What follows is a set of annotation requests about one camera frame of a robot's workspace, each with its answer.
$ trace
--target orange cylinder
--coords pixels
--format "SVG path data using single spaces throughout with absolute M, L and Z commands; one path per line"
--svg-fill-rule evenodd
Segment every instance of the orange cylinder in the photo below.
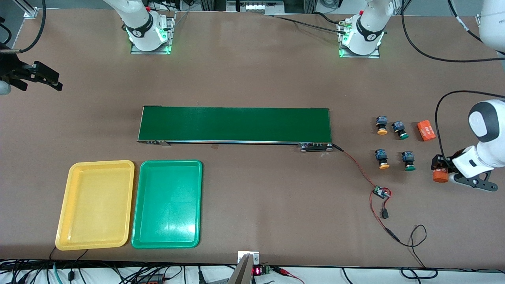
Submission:
M 434 182 L 448 182 L 449 181 L 449 172 L 445 168 L 436 168 L 433 170 L 433 181 Z
M 417 124 L 417 129 L 419 129 L 419 133 L 421 133 L 421 137 L 423 141 L 429 141 L 437 138 L 435 132 L 433 132 L 433 128 L 431 128 L 431 123 L 429 120 L 423 120 Z

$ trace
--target teal cable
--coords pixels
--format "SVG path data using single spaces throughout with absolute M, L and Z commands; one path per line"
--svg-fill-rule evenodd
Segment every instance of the teal cable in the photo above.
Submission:
M 58 280 L 58 283 L 63 284 L 62 280 L 60 279 L 60 276 L 58 275 L 58 271 L 56 270 L 56 262 L 53 263 L 53 271 L 55 272 L 56 280 Z

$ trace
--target gray floor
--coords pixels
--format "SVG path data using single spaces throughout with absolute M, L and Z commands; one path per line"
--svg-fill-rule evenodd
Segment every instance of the gray floor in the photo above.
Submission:
M 29 0 L 33 6 L 40 7 L 40 1 Z M 46 0 L 48 8 L 97 8 L 110 9 L 102 0 Z M 475 16 L 482 8 L 482 0 L 454 0 L 456 9 L 460 16 Z M 321 4 L 317 10 L 323 13 L 330 12 L 336 14 L 355 14 L 366 5 L 365 0 L 344 0 L 342 7 L 334 10 L 326 8 Z M 449 16 L 450 11 L 446 0 L 414 0 L 409 6 L 406 14 L 416 16 Z M 5 25 L 13 32 L 14 38 L 7 44 L 12 47 L 16 34 L 23 21 L 23 13 L 11 0 L 0 0 L 0 16 L 6 19 Z M 0 39 L 7 37 L 7 33 L 0 29 Z

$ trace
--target component with green cap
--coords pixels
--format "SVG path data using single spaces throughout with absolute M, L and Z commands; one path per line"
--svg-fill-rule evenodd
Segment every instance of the component with green cap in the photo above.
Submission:
M 398 137 L 400 137 L 400 140 L 405 140 L 409 138 L 409 135 L 407 134 L 407 132 L 405 132 L 405 125 L 403 124 L 403 122 L 398 120 L 396 122 L 393 122 L 391 126 L 393 127 L 394 133 L 398 134 Z
M 401 154 L 401 159 L 405 163 L 405 171 L 410 172 L 416 170 L 416 167 L 414 166 L 414 153 L 405 151 Z

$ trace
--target table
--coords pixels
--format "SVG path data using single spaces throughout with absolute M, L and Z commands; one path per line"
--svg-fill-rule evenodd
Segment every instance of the table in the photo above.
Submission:
M 315 15 L 298 20 L 331 27 Z M 473 21 L 466 19 L 475 29 Z M 28 45 L 38 20 L 27 20 L 16 46 Z M 111 10 L 49 10 L 37 46 L 20 58 L 60 72 L 62 92 L 29 84 L 0 98 L 0 257 L 47 258 L 54 246 L 69 168 L 76 162 L 199 159 L 204 164 L 201 241 L 188 250 L 90 250 L 84 259 L 234 263 L 239 250 L 282 265 L 418 266 L 370 212 L 371 186 L 343 153 L 300 153 L 292 146 L 142 145 L 143 105 L 327 107 L 333 139 L 375 183 L 393 190 L 386 226 L 404 242 L 416 224 L 428 239 L 416 249 L 430 267 L 505 268 L 505 175 L 485 193 L 431 180 L 436 141 L 421 142 L 416 123 L 456 89 L 502 92 L 500 62 L 454 64 L 416 53 L 393 17 L 380 60 L 341 59 L 330 32 L 246 13 L 190 13 L 177 27 L 173 54 L 129 55 Z M 407 17 L 426 52 L 493 57 L 449 17 Z M 466 121 L 479 100 L 443 103 L 440 130 L 447 153 L 477 140 Z M 379 136 L 375 117 L 402 120 L 411 138 Z M 376 149 L 391 167 L 378 169 Z M 403 171 L 400 153 L 416 155 Z M 380 207 L 379 198 L 374 206 Z M 55 252 L 73 259 L 82 251 Z

